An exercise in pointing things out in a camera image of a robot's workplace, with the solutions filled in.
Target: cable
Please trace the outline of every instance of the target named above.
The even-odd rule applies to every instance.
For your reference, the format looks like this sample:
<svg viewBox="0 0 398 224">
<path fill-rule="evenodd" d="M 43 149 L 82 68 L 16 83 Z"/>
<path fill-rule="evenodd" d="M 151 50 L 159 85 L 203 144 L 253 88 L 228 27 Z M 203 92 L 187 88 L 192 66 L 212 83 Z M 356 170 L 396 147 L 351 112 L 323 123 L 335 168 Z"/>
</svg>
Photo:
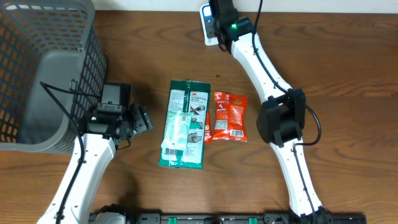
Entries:
<svg viewBox="0 0 398 224">
<path fill-rule="evenodd" d="M 297 151 L 296 151 L 296 146 L 314 146 L 316 145 L 319 140 L 321 139 L 322 136 L 322 127 L 321 127 L 321 123 L 319 122 L 319 119 L 317 117 L 317 115 L 315 114 L 315 112 L 311 109 L 311 107 L 309 105 L 305 105 L 305 108 L 310 112 L 310 114 L 313 116 L 315 122 L 317 123 L 317 128 L 318 128 L 318 136 L 316 138 L 316 140 L 314 140 L 311 143 L 295 143 L 293 144 L 293 149 L 292 152 L 294 154 L 294 157 L 296 159 L 296 163 L 297 163 L 297 167 L 298 167 L 298 172 L 300 173 L 300 177 L 301 177 L 301 181 L 303 182 L 303 189 L 305 191 L 305 193 L 307 194 L 307 198 L 308 201 L 310 202 L 310 206 L 311 206 L 311 210 L 313 213 L 313 217 L 312 217 L 312 223 L 314 223 L 314 220 L 317 221 L 316 216 L 317 214 L 315 213 L 315 209 L 313 207 L 313 203 L 312 200 L 310 198 L 310 194 L 308 192 L 307 186 L 305 185 L 305 181 L 304 181 L 304 176 L 303 176 L 303 172 L 301 171 L 301 167 L 300 167 L 300 163 L 299 163 L 299 157 L 297 156 Z"/>
<path fill-rule="evenodd" d="M 78 130 L 78 128 L 77 128 L 77 125 L 76 125 L 76 123 L 72 120 L 72 116 L 68 113 L 68 111 L 65 109 L 65 107 L 63 107 L 63 105 L 61 104 L 61 102 L 59 102 L 59 100 L 54 96 L 54 94 L 49 90 L 49 88 L 52 88 L 52 89 L 57 90 L 57 91 L 61 91 L 61 92 L 63 92 L 63 93 L 71 93 L 71 94 L 74 94 L 74 95 L 88 95 L 88 94 L 86 94 L 86 93 L 74 93 L 74 92 L 71 92 L 71 91 L 66 91 L 66 90 L 59 89 L 59 88 L 54 87 L 54 86 L 50 86 L 50 85 L 48 85 L 48 84 L 46 84 L 46 83 L 44 83 L 44 82 L 40 82 L 40 84 L 42 85 L 42 87 L 44 88 L 44 90 L 50 95 L 50 97 L 54 100 L 54 102 L 60 107 L 60 109 L 62 110 L 62 112 L 65 114 L 65 116 L 66 116 L 66 117 L 69 119 L 69 121 L 71 122 L 71 124 L 72 124 L 74 130 L 76 131 L 76 135 L 77 135 L 77 138 L 78 138 L 78 140 L 79 140 L 80 151 L 81 151 L 81 152 L 80 152 L 80 158 L 79 158 L 79 160 L 78 160 L 78 164 L 77 164 L 76 170 L 75 170 L 75 172 L 73 173 L 72 178 L 70 179 L 70 182 L 69 182 L 69 185 L 68 185 L 68 187 L 67 187 L 67 190 L 65 191 L 65 194 L 63 195 L 63 198 L 62 198 L 62 201 L 61 201 L 61 204 L 60 204 L 60 208 L 58 209 L 58 212 L 57 212 L 57 219 L 56 219 L 55 223 L 56 223 L 56 224 L 59 224 L 59 223 L 61 222 L 62 217 L 63 217 L 63 215 L 62 215 L 62 214 L 63 214 L 63 208 L 64 208 L 64 206 L 65 206 L 65 204 L 66 204 L 66 202 L 67 202 L 67 198 L 68 198 L 69 193 L 70 193 L 70 191 L 71 191 L 71 189 L 72 189 L 73 183 L 74 183 L 75 180 L 76 180 L 76 177 L 77 177 L 77 174 L 79 173 L 79 170 L 80 170 L 81 165 L 84 163 L 85 148 L 84 148 L 84 145 L 83 145 L 83 140 L 82 140 L 82 138 L 81 138 L 81 136 L 80 136 L 80 134 L 79 134 L 79 130 Z"/>
<path fill-rule="evenodd" d="M 259 6 L 259 10 L 257 12 L 257 17 L 256 17 L 256 21 L 254 23 L 254 29 L 253 29 L 253 33 L 252 33 L 252 45 L 253 45 L 253 49 L 254 49 L 254 53 L 256 54 L 262 68 L 266 71 L 268 77 L 271 79 L 272 83 L 283 93 L 287 94 L 288 96 L 290 96 L 289 92 L 287 90 L 285 90 L 284 88 L 282 88 L 277 81 L 275 81 L 274 77 L 272 77 L 271 73 L 268 71 L 266 65 L 264 64 L 264 62 L 262 61 L 259 52 L 258 52 L 258 48 L 256 47 L 256 41 L 255 41 L 255 36 L 257 33 L 257 25 L 259 23 L 259 19 L 260 19 L 260 14 L 261 14 L 261 8 L 262 8 L 262 1 L 260 0 L 260 6 Z"/>
<path fill-rule="evenodd" d="M 55 87 L 55 86 L 49 85 L 49 84 L 44 83 L 44 82 L 40 82 L 40 84 L 41 84 L 42 86 L 45 85 L 47 88 L 51 88 L 51 89 L 53 89 L 53 90 L 57 90 L 57 91 L 60 91 L 60 92 L 62 92 L 62 93 L 69 93 L 69 94 L 81 95 L 81 96 L 92 96 L 92 97 L 95 97 L 95 98 L 100 98 L 100 96 L 97 96 L 97 95 L 94 95 L 94 94 L 89 94 L 89 93 L 75 93 L 75 92 L 72 92 L 72 91 L 63 90 L 63 89 L 57 88 L 57 87 Z"/>
<path fill-rule="evenodd" d="M 130 147 L 131 146 L 131 138 L 133 138 L 136 134 L 137 134 L 137 131 L 136 131 L 136 129 L 134 128 L 134 131 L 133 131 L 133 133 L 134 133 L 134 135 L 133 136 L 131 136 L 131 137 L 129 137 L 129 138 L 127 138 L 126 140 L 127 140 L 127 142 L 129 143 L 129 145 L 128 146 L 124 146 L 124 147 L 122 147 L 122 148 L 119 148 L 118 150 L 121 150 L 121 149 L 127 149 L 128 147 Z"/>
<path fill-rule="evenodd" d="M 223 48 L 223 46 L 221 46 L 221 44 L 218 44 L 218 47 L 219 47 L 222 51 L 224 51 L 224 52 L 228 51 L 228 49 Z"/>
<path fill-rule="evenodd" d="M 256 36 L 256 33 L 257 33 L 257 25 L 258 25 L 259 19 L 260 19 L 261 8 L 262 8 L 262 2 L 263 2 L 263 0 L 260 0 L 259 10 L 258 10 L 258 12 L 257 12 L 257 17 L 256 17 L 256 21 L 255 21 L 255 23 L 254 23 L 254 29 L 253 29 L 253 33 L 252 33 L 252 45 L 253 45 L 254 53 L 256 54 L 256 56 L 257 56 L 257 58 L 258 58 L 258 60 L 259 60 L 259 62 L 260 62 L 260 64 L 261 64 L 261 66 L 262 66 L 263 69 L 266 71 L 268 77 L 271 79 L 271 81 L 272 81 L 272 83 L 275 85 L 275 87 L 278 88 L 278 89 L 279 89 L 280 91 L 282 91 L 283 93 L 285 93 L 287 96 L 292 97 L 292 95 L 291 95 L 287 90 L 283 89 L 283 88 L 278 84 L 278 82 L 275 81 L 274 77 L 272 77 L 271 73 L 268 71 L 266 65 L 265 65 L 264 62 L 262 61 L 262 59 L 261 59 L 261 57 L 260 57 L 260 55 L 259 55 L 259 53 L 258 53 L 258 48 L 256 47 L 255 36 Z M 321 124 L 320 124 L 320 122 L 319 122 L 318 116 L 317 116 L 317 115 L 315 114 L 315 112 L 311 109 L 311 107 L 310 107 L 309 105 L 305 105 L 305 108 L 310 112 L 310 114 L 313 116 L 315 122 L 317 123 L 318 137 L 316 138 L 316 140 L 315 140 L 314 142 L 311 142 L 311 143 L 295 143 L 295 144 L 293 145 L 292 152 L 293 152 L 293 154 L 294 154 L 294 157 L 295 157 L 295 160 L 296 160 L 296 163 L 297 163 L 298 172 L 300 173 L 301 181 L 303 182 L 303 189 L 304 189 L 305 193 L 307 194 L 308 201 L 310 202 L 310 206 L 311 206 L 312 213 L 313 213 L 313 216 L 312 216 L 312 223 L 314 223 L 314 220 L 317 220 L 317 219 L 316 219 L 316 215 L 317 215 L 317 214 L 315 213 L 315 209 L 314 209 L 314 207 L 313 207 L 313 203 L 312 203 L 312 201 L 311 201 L 310 194 L 309 194 L 309 192 L 308 192 L 307 186 L 305 185 L 303 173 L 302 173 L 302 171 L 301 171 L 301 167 L 300 167 L 300 163 L 299 163 L 299 157 L 297 156 L 297 151 L 296 151 L 296 148 L 295 148 L 295 147 L 296 147 L 296 146 L 313 146 L 313 145 L 315 145 L 316 143 L 318 143 L 319 140 L 321 139 L 321 136 L 322 136 L 322 127 L 321 127 Z"/>
</svg>

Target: sponge package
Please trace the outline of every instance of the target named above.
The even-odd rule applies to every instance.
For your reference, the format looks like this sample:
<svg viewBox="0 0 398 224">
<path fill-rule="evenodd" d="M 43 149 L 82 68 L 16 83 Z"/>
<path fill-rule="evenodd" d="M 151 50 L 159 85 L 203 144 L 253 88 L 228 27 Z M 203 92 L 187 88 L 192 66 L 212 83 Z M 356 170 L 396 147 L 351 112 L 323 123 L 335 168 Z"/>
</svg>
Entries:
<svg viewBox="0 0 398 224">
<path fill-rule="evenodd" d="M 178 119 L 180 123 L 186 122 L 188 117 L 192 117 L 190 118 L 187 146 L 182 147 L 181 142 L 179 142 L 179 147 L 174 148 L 166 147 L 166 144 L 163 144 L 164 147 L 162 147 L 159 161 L 160 166 L 193 169 L 203 168 L 205 125 L 210 88 L 211 85 L 209 83 L 171 81 L 166 122 L 169 120 L 169 117 Z M 168 123 L 165 125 L 164 139 L 169 138 L 166 135 L 170 134 L 167 125 Z"/>
</svg>

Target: plastic wrapper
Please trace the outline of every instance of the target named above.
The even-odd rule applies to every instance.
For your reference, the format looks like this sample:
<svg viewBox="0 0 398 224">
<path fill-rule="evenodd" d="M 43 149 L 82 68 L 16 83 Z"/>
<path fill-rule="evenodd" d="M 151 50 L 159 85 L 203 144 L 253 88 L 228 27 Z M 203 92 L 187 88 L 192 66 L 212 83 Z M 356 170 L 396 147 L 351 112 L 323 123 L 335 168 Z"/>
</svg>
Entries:
<svg viewBox="0 0 398 224">
<path fill-rule="evenodd" d="M 162 150 L 168 150 L 168 156 L 175 156 L 177 150 L 187 149 L 192 114 L 180 110 L 167 112 Z"/>
<path fill-rule="evenodd" d="M 216 123 L 213 140 L 238 140 L 247 141 L 244 128 L 244 113 L 248 99 L 229 93 L 215 92 Z"/>
<path fill-rule="evenodd" d="M 210 143 L 212 141 L 213 141 L 213 136 L 211 135 L 210 116 L 209 116 L 209 111 L 207 111 L 206 126 L 205 126 L 205 143 Z"/>
<path fill-rule="evenodd" d="M 191 113 L 192 118 L 188 130 L 186 149 L 162 148 L 160 166 L 203 168 L 203 150 L 205 146 L 206 113 L 209 104 L 210 84 L 193 81 L 175 81 L 170 84 L 169 103 L 167 117 L 171 111 L 180 110 L 183 113 Z"/>
</svg>

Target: white label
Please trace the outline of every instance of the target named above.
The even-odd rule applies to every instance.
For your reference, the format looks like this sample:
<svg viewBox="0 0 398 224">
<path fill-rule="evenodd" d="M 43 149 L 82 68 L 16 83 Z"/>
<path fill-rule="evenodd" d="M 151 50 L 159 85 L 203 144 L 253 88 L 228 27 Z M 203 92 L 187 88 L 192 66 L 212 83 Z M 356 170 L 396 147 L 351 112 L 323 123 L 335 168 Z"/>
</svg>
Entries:
<svg viewBox="0 0 398 224">
<path fill-rule="evenodd" d="M 231 130 L 231 136 L 243 137 L 243 131 L 242 130 Z"/>
<path fill-rule="evenodd" d="M 205 120 L 208 93 L 193 91 L 190 94 L 189 112 L 193 113 L 188 135 L 187 149 L 183 152 L 182 161 L 199 164 L 205 136 Z"/>
<path fill-rule="evenodd" d="M 167 108 L 167 111 L 182 111 L 184 107 L 184 94 L 185 91 L 183 90 L 171 90 L 170 91 L 170 98 L 169 98 L 169 107 Z M 167 134 L 167 120 L 166 120 L 166 125 L 164 127 L 164 133 L 165 136 Z M 168 160 L 168 161 L 176 161 L 177 160 L 177 150 L 176 151 L 170 151 L 173 149 L 169 149 L 166 147 L 162 147 L 162 159 Z"/>
<path fill-rule="evenodd" d="M 192 113 L 168 111 L 167 114 L 162 148 L 186 150 Z"/>
<path fill-rule="evenodd" d="M 184 107 L 184 94 L 183 90 L 172 90 L 170 91 L 169 107 L 167 111 L 182 111 Z"/>
<path fill-rule="evenodd" d="M 217 120 L 214 129 L 215 130 L 225 130 L 228 128 L 227 120 Z"/>
</svg>

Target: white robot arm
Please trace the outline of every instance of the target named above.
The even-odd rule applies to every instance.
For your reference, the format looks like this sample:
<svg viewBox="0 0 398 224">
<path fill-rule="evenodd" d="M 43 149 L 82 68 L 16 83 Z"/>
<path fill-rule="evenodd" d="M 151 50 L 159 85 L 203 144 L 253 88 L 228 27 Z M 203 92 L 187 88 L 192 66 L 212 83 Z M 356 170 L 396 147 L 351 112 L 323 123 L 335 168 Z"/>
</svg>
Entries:
<svg viewBox="0 0 398 224">
<path fill-rule="evenodd" d="M 94 198 L 100 185 L 102 176 L 109 162 L 116 152 L 112 138 L 103 139 L 101 134 L 84 134 L 85 162 L 81 165 L 79 173 L 70 190 L 69 196 L 63 209 L 61 223 L 82 224 L 88 223 L 90 211 Z M 80 159 L 80 144 L 75 140 L 75 148 L 68 169 L 63 176 L 61 184 L 55 194 L 47 211 L 37 222 L 39 224 L 55 223 L 57 212 L 67 187 L 72 179 L 73 173 Z M 118 213 L 107 214 L 106 222 L 97 218 L 94 223 L 125 224 L 126 217 Z"/>
<path fill-rule="evenodd" d="M 258 53 L 268 71 L 273 76 L 274 80 L 276 80 L 279 85 L 285 90 L 292 88 L 287 82 L 285 82 L 285 80 L 283 80 L 283 78 L 279 75 L 278 71 L 273 66 L 272 62 L 269 60 L 267 54 L 262 48 L 258 34 L 256 34 L 254 38 L 256 41 Z M 261 103 L 267 101 L 270 96 L 277 98 L 284 95 L 285 93 L 275 87 L 271 79 L 268 77 L 266 71 L 260 64 L 257 56 L 253 52 L 254 49 L 252 46 L 252 33 L 242 35 L 239 37 L 239 40 L 232 41 L 231 54 L 236 60 L 240 62 L 240 64 L 249 75 L 250 80 L 253 82 L 253 85 L 259 94 Z M 285 177 L 287 189 L 289 191 L 290 208 L 298 216 L 302 214 L 309 215 L 312 213 L 312 208 L 310 206 L 307 194 L 303 190 L 303 182 L 300 178 L 296 160 L 292 152 L 293 144 L 299 142 L 302 143 L 303 140 L 299 140 L 297 138 L 289 140 L 284 143 L 283 147 L 279 147 L 276 144 L 271 143 L 271 148 L 277 155 L 280 166 L 282 168 L 282 172 Z M 313 203 L 313 207 L 315 211 L 317 211 L 318 207 L 322 204 L 312 186 L 310 174 L 308 173 L 307 165 L 305 163 L 303 147 L 296 146 L 296 151 L 303 177 L 307 185 L 308 193 Z"/>
</svg>

